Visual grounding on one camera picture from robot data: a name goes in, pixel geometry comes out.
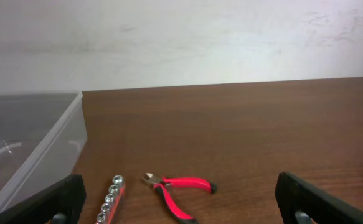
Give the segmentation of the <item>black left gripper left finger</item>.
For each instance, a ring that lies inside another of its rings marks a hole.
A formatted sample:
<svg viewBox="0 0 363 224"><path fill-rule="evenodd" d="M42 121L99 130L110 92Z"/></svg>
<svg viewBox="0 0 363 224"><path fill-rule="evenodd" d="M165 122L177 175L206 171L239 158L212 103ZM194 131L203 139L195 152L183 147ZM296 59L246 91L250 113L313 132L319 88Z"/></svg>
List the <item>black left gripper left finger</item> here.
<svg viewBox="0 0 363 224"><path fill-rule="evenodd" d="M0 224L76 224L86 197L82 176L72 174L1 212Z"/></svg>

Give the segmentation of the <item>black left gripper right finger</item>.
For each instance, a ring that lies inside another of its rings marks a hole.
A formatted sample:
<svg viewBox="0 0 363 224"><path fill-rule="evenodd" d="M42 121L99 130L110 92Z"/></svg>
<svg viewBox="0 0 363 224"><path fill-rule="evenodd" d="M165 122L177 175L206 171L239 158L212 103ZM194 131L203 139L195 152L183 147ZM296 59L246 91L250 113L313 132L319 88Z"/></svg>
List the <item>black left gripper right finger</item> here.
<svg viewBox="0 0 363 224"><path fill-rule="evenodd" d="M363 224L363 211L289 172L279 173L275 198L284 223Z"/></svg>

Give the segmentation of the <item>clear plastic container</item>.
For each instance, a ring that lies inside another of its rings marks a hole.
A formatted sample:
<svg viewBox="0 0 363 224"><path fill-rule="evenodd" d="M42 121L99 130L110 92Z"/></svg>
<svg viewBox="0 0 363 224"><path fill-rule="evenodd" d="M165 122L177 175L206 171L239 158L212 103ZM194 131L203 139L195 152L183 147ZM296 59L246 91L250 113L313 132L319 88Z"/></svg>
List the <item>clear plastic container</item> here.
<svg viewBox="0 0 363 224"><path fill-rule="evenodd" d="M82 97L0 96L0 213L71 174L87 141Z"/></svg>

